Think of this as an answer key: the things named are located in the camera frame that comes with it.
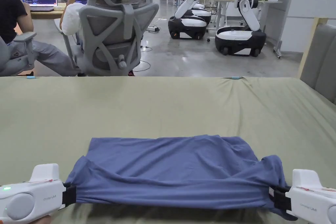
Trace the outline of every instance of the chair armrest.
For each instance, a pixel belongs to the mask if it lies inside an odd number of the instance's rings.
[[[58,31],[60,34],[64,35],[64,33],[62,32],[62,30],[59,28],[59,23],[61,22],[61,19],[60,19],[60,18],[56,18],[56,19],[54,19],[54,22],[55,22],[55,26],[56,26],[56,28],[57,28],[57,31]]]
[[[29,31],[22,33],[21,35],[18,35],[13,40],[14,42],[27,42],[29,40],[32,40],[36,36],[36,32]]]

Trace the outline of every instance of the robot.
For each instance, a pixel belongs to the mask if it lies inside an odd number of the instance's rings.
[[[195,0],[193,4],[189,7],[189,10],[184,14],[185,16],[198,16],[205,20],[207,25],[210,24],[211,21],[211,12],[207,11],[199,0]]]
[[[171,38],[179,39],[181,33],[196,40],[203,38],[207,31],[207,22],[191,10],[196,4],[195,0],[185,0],[168,21],[168,30]]]
[[[28,182],[0,186],[0,223],[27,224],[76,202],[76,187],[59,179],[57,164],[37,165]]]
[[[292,187],[271,186],[269,197],[308,223],[336,223],[336,189],[322,187],[315,171],[294,169]],[[76,187],[60,181],[57,164],[38,165],[28,182],[0,186],[0,222],[28,224],[75,201]]]
[[[223,27],[217,30],[215,45],[223,55],[252,55],[257,57],[266,41],[266,34],[260,30],[260,23],[252,9],[258,0],[235,0],[235,8],[247,23],[246,27]]]

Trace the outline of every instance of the concrete floor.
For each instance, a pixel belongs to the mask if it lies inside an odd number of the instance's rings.
[[[271,45],[265,45],[257,57],[223,56],[216,48],[214,41],[207,42],[209,36],[214,36],[215,31],[210,31],[198,40],[181,39],[173,40],[168,32],[167,20],[177,7],[172,5],[172,0],[153,0],[159,3],[159,11],[152,23],[160,27],[158,34],[144,33],[142,45],[150,46],[153,50],[143,52],[141,62],[136,67],[138,76],[259,76],[259,77],[288,77],[296,76],[300,56],[288,55],[277,59]],[[67,53],[62,36],[57,32],[53,20],[34,20],[37,36],[35,40],[51,43]],[[36,62],[34,68],[36,76],[57,76],[55,72]]]

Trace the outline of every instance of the cable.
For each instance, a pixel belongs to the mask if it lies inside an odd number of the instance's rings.
[[[140,61],[147,63],[149,65],[149,67],[146,68],[146,69],[143,69],[143,70],[139,70],[139,71],[133,70],[133,72],[143,72],[143,71],[149,70],[151,68],[151,64],[149,64],[147,61],[144,61],[144,60],[140,60]]]
[[[71,35],[71,36],[72,36],[72,38],[73,38],[73,40],[74,40],[75,44],[77,44],[77,41],[74,39],[74,36],[73,36],[73,35]]]
[[[150,50],[144,50],[144,51],[141,51],[141,52],[150,52],[150,51],[153,51],[153,48],[152,47],[149,47],[149,46],[140,46],[140,48],[150,48]]]

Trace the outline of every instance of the power strip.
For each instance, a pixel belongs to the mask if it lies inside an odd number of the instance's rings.
[[[146,30],[147,31],[154,31],[154,32],[160,31],[160,29],[158,27],[153,27],[153,26],[149,26]]]

